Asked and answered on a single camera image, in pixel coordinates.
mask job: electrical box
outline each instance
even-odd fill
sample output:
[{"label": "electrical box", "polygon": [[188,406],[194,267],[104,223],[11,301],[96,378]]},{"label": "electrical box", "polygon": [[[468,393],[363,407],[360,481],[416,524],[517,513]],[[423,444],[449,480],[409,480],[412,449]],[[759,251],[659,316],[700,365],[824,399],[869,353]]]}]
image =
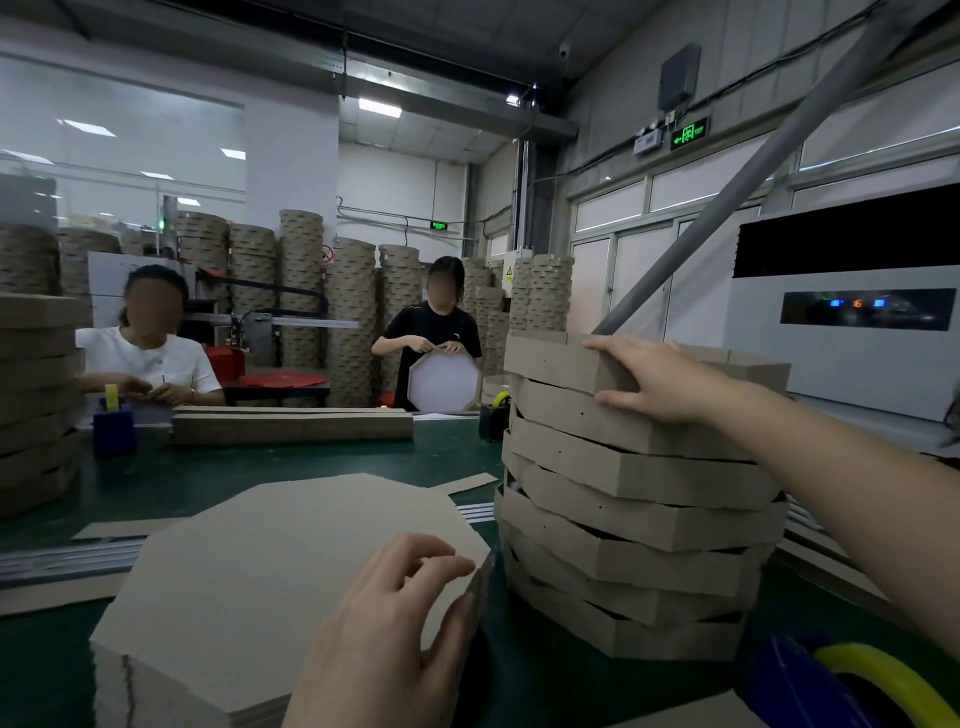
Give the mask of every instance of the electrical box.
[{"label": "electrical box", "polygon": [[700,73],[700,46],[688,43],[660,66],[657,107],[672,111],[693,98]]}]

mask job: gray pole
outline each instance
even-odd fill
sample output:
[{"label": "gray pole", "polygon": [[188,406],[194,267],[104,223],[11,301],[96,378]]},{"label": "gray pole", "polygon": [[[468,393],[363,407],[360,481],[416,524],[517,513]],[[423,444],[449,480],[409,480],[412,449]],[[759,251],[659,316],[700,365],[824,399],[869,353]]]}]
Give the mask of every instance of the gray pole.
[{"label": "gray pole", "polygon": [[727,182],[707,205],[707,209],[607,314],[593,333],[612,334],[623,326],[750,198],[763,181],[863,84],[871,69],[893,53],[918,23],[946,3],[947,0],[891,0],[879,7],[867,19],[863,35],[844,57],[814,86],[793,113]]}]

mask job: stack of cardboard sheets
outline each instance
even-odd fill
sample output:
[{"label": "stack of cardboard sheets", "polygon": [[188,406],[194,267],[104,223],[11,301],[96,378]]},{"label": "stack of cardboard sheets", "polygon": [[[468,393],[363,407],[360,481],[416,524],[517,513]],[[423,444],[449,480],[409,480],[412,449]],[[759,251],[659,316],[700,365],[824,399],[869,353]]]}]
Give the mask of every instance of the stack of cardboard sheets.
[{"label": "stack of cardboard sheets", "polygon": [[479,620],[489,547],[442,492],[363,473],[259,485],[147,539],[90,638],[99,728],[280,726],[310,644],[370,556],[432,533],[477,564],[459,595]]},{"label": "stack of cardboard sheets", "polygon": [[409,440],[414,418],[382,407],[178,407],[175,445],[283,445],[341,440]]},{"label": "stack of cardboard sheets", "polygon": [[0,517],[60,496],[77,471],[83,316],[76,299],[0,293]]},{"label": "stack of cardboard sheets", "polygon": [[[495,508],[511,587],[610,657],[731,660],[780,541],[776,482],[718,433],[594,401],[633,376],[567,333],[511,332],[507,487]],[[686,348],[784,391],[790,367]]]}]

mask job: green exit sign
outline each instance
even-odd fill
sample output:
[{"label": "green exit sign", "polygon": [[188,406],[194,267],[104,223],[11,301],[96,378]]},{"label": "green exit sign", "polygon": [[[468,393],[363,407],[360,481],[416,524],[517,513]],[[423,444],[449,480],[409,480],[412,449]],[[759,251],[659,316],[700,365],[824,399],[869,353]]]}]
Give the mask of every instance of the green exit sign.
[{"label": "green exit sign", "polygon": [[687,124],[682,129],[677,129],[670,136],[671,151],[685,147],[687,144],[692,144],[695,141],[700,141],[702,138],[707,136],[708,125],[709,117],[699,119],[692,124]]}]

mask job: machine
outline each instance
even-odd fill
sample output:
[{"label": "machine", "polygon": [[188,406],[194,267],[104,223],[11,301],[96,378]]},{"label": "machine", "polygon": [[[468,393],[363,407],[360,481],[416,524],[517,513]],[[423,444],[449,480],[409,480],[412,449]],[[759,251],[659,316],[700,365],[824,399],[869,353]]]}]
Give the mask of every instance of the machine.
[{"label": "machine", "polygon": [[942,445],[960,381],[960,248],[945,239],[958,194],[953,182],[741,226],[725,346],[791,362],[789,390],[835,417],[957,454]]}]

